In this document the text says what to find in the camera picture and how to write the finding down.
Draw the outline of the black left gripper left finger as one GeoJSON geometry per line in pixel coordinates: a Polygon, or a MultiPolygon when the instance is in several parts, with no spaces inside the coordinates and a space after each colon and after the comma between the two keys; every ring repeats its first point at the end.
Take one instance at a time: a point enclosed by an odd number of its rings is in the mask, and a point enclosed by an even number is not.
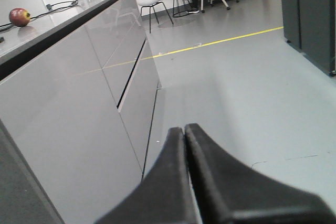
{"type": "Polygon", "coordinates": [[[164,146],[138,187],[97,223],[197,223],[183,130],[168,130],[164,146]]]}

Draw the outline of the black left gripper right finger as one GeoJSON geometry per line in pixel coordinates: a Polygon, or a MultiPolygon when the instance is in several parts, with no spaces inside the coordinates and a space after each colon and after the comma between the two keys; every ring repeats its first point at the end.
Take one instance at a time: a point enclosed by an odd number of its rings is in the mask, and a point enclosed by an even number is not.
{"type": "Polygon", "coordinates": [[[184,130],[204,223],[328,223],[328,206],[316,194],[253,170],[223,150],[196,123],[184,130]]]}

